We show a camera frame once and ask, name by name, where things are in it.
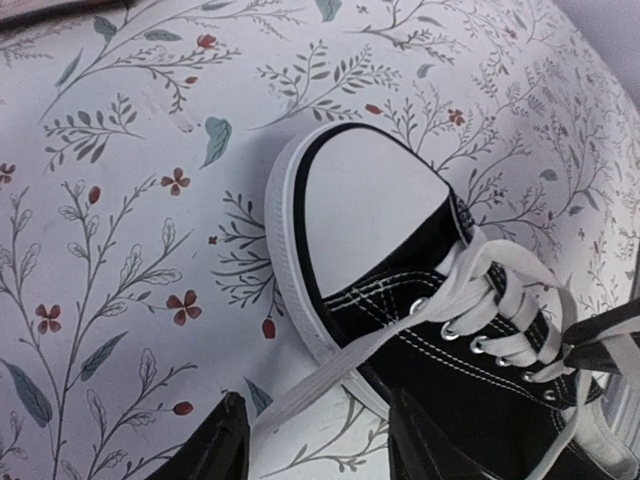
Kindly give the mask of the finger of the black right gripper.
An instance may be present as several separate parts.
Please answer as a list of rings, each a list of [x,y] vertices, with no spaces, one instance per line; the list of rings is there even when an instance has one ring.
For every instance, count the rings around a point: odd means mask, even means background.
[[[598,335],[603,334],[612,327],[621,326],[624,321],[638,316],[639,300],[635,299],[572,325],[565,331],[564,341],[569,345],[581,345],[588,341],[593,341]]]
[[[631,375],[639,373],[639,335],[619,335],[574,346],[564,359],[567,367]]]

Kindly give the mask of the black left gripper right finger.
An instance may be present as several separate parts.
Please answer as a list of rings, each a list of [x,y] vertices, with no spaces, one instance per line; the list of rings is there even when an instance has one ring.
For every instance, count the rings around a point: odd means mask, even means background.
[[[495,479],[402,389],[394,390],[389,401],[388,458],[391,480]]]

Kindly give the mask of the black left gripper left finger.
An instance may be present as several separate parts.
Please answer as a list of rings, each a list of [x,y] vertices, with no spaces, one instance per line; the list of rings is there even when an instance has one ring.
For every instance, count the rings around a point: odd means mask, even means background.
[[[249,443],[245,399],[237,392],[227,392],[149,480],[247,480]]]

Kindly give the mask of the white shoelace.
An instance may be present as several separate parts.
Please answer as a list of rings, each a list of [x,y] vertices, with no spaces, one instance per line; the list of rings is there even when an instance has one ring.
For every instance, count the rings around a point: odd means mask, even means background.
[[[338,384],[383,414],[402,389],[495,479],[638,477],[598,383],[564,364],[559,331],[519,280],[554,275],[518,245],[457,242],[438,266],[405,258],[327,292],[300,254],[275,268],[319,365],[261,414],[256,440]]]

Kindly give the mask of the black canvas sneaker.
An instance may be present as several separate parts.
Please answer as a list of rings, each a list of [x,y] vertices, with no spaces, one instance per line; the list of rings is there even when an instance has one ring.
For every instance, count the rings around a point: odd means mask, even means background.
[[[317,367],[262,436],[343,385],[387,420],[395,479],[635,479],[595,371],[638,375],[639,310],[579,322],[519,244],[490,240],[453,188],[370,125],[292,139],[265,197],[267,246]]]

